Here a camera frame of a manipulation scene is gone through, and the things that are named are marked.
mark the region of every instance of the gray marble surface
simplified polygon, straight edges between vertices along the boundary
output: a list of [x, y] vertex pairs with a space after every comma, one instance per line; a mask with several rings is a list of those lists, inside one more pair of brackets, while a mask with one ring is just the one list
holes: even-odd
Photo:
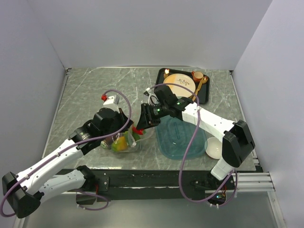
[[[102, 107], [101, 94], [111, 88], [123, 92], [131, 102], [132, 112], [138, 113], [142, 102], [146, 102], [143, 92], [155, 84], [160, 67], [148, 68], [73, 68], [68, 74], [66, 87], [51, 131], [45, 156], [56, 149], [76, 128], [93, 118]], [[209, 102], [202, 105], [223, 118], [237, 121], [242, 118], [240, 106], [227, 70], [203, 70], [177, 68], [184, 71], [199, 70], [210, 77]], [[127, 104], [121, 98], [120, 107], [127, 114]], [[216, 160], [206, 154], [187, 160], [186, 170], [210, 170]], [[171, 160], [160, 152], [155, 132], [141, 143], [136, 152], [118, 153], [98, 147], [83, 158], [67, 165], [73, 169], [87, 165], [91, 169], [138, 169], [138, 170], [178, 170], [180, 161]], [[238, 168], [239, 171], [255, 171], [252, 155]]]

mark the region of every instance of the mug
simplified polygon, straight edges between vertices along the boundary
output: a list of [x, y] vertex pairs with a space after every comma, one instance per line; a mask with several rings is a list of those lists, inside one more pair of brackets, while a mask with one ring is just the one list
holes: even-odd
[[192, 71], [191, 74], [194, 82], [200, 82], [201, 79], [204, 77], [204, 74], [200, 71]]

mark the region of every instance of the plate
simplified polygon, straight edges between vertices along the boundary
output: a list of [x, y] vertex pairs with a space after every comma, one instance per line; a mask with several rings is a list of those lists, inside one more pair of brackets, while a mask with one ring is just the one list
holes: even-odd
[[[183, 74], [169, 75], [168, 77], [165, 78], [164, 83], [174, 83], [174, 84], [182, 85], [187, 89], [191, 90], [192, 92], [195, 92], [195, 83], [187, 75], [183, 75]], [[184, 96], [184, 97], [192, 96], [192, 93], [179, 86], [174, 86], [174, 85], [168, 85], [168, 86], [176, 96]]]
[[222, 158], [222, 143], [216, 137], [207, 139], [207, 149], [206, 153], [209, 157], [213, 159], [221, 159]]

